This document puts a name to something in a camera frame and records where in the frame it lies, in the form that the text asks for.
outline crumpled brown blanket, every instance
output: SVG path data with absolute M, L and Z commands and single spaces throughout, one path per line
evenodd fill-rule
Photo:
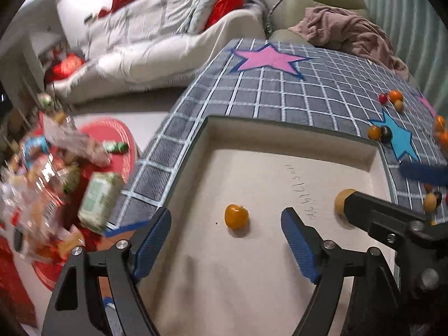
M 409 78 L 408 67 L 394 55 L 387 34 L 353 11 L 331 6 L 307 7 L 304 19 L 289 30 L 314 46 L 369 59 L 404 80 Z

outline blue gripper pad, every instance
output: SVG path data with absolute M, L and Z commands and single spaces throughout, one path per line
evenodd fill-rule
M 283 210 L 281 213 L 281 229 L 290 245 L 300 271 L 304 277 L 308 278 L 312 283 L 317 284 L 319 273 L 315 266 L 313 250 L 305 240 L 305 227 L 293 208 Z
M 149 275 L 170 229 L 171 213 L 167 209 L 163 209 L 162 215 L 156 220 L 135 255 L 134 271 L 132 273 L 135 281 Z

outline pink star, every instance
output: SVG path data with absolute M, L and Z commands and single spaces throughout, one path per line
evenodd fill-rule
M 271 67 L 280 71 L 290 73 L 303 79 L 302 74 L 292 64 L 314 58 L 301 57 L 287 53 L 280 53 L 271 44 L 266 44 L 258 50 L 232 50 L 232 52 L 244 58 L 242 62 L 237 64 L 231 71 L 245 71 L 247 69 Z

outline grid pattern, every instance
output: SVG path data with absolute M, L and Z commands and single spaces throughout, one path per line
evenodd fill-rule
M 295 63 L 305 80 L 269 67 L 230 72 L 241 61 L 230 48 L 256 50 L 264 44 L 251 39 L 229 42 L 183 93 L 136 162 L 108 224 L 108 234 L 138 227 L 163 205 L 194 134 L 208 115 L 308 124 L 367 137 L 369 120 L 382 120 L 378 95 L 399 89 L 405 96 L 405 110 L 400 115 L 391 105 L 386 110 L 411 131 L 412 145 L 422 163 L 446 163 L 433 142 L 433 119 L 420 102 L 421 93 L 395 74 L 345 53 L 282 42 L 275 43 L 280 52 L 318 58 Z M 422 212 L 423 184 L 402 178 L 391 147 L 384 145 L 382 150 L 393 201 Z M 445 188 L 439 191 L 445 198 Z M 445 214 L 443 200 L 435 220 L 445 221 Z

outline metal bolt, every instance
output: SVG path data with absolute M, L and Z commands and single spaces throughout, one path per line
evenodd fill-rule
M 371 253 L 373 256 L 380 256 L 381 250 L 378 248 L 375 248 L 374 246 L 369 249 L 369 253 Z
M 433 268 L 426 268 L 421 279 L 424 290 L 434 290 L 438 287 L 438 272 Z
M 412 231 L 422 231 L 425 227 L 425 225 L 421 221 L 411 221 L 409 226 Z
M 128 246 L 128 244 L 129 244 L 129 242 L 127 240 L 120 240 L 120 241 L 116 242 L 115 246 L 118 249 L 124 249 L 126 246 Z
M 395 234 L 388 234 L 388 243 L 393 244 L 395 242 L 396 236 Z
M 328 250 L 331 250 L 331 249 L 334 249 L 336 247 L 336 243 L 333 240 L 325 240 L 323 242 L 323 247 L 328 249 Z
M 72 255 L 77 256 L 80 253 L 82 253 L 82 248 L 77 246 L 76 248 L 72 249 Z

